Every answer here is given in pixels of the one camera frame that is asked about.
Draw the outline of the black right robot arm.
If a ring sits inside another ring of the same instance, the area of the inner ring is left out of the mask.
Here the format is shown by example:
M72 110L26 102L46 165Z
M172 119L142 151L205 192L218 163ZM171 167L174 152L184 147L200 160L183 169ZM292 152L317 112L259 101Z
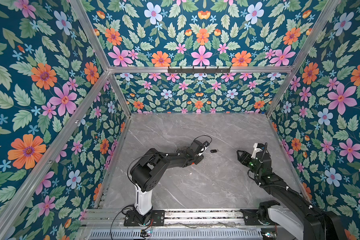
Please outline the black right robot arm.
M244 217L251 217L261 224L277 224L297 240L345 240L347 239L341 218L326 212L293 190L277 174L273 173L272 160L266 145L255 148L253 153L237 151L238 161L254 174L253 180L269 195L272 201L259 204L253 212L242 209Z

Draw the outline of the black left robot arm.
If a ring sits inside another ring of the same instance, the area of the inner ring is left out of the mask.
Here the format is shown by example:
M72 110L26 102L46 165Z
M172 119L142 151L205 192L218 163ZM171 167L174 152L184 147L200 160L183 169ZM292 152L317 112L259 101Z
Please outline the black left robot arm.
M190 146L178 149L174 153L165 153L149 149L129 170L130 179L135 185L135 209L141 216L148 215L152 209L152 190L164 173L172 168L186 168L197 165L204 159L203 153L211 141L201 142L194 139Z

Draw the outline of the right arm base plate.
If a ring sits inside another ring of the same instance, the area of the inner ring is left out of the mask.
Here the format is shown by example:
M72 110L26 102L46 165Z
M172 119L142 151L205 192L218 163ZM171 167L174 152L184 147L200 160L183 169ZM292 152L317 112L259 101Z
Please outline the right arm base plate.
M269 226L275 223L266 218L263 213L259 213L258 209L240 209L243 214L244 222L247 226Z

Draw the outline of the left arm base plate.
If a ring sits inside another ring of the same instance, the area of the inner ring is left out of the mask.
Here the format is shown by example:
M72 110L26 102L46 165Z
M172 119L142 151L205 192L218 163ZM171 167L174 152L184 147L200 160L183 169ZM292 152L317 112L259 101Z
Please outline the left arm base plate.
M162 227L165 221L164 210L151 210L146 215L141 215L137 210L129 210L126 213L124 227Z

